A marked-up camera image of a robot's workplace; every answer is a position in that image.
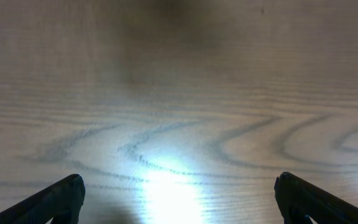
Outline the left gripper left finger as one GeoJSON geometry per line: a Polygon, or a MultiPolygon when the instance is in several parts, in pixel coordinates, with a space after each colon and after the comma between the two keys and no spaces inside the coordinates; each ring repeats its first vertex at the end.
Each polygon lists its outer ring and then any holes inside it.
{"type": "Polygon", "coordinates": [[[77,224],[85,185],[72,174],[0,212],[0,224],[77,224]]]}

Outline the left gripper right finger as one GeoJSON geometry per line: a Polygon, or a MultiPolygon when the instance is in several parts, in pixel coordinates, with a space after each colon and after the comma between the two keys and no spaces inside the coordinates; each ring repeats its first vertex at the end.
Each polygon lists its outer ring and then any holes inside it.
{"type": "Polygon", "coordinates": [[[289,172],[277,177],[274,191],[285,224],[358,223],[358,207],[289,172]]]}

